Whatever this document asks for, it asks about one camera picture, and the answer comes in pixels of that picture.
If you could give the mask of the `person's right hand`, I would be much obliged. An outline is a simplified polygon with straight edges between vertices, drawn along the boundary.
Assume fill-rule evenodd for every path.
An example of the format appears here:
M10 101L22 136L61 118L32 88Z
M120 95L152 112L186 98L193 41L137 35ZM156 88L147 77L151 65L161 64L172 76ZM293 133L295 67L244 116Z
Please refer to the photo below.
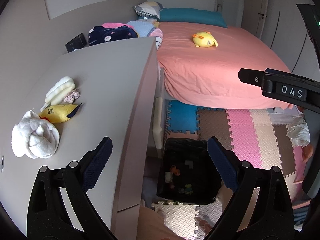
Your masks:
M300 140L303 142L302 143L302 162L306 164L309 161L309 159L312 157L314 149L312 144L310 143L310 132L309 132L307 122L305 120L304 108L297 106L297 109L301 113L300 124L302 127L300 130L302 132L302 135L300 136Z

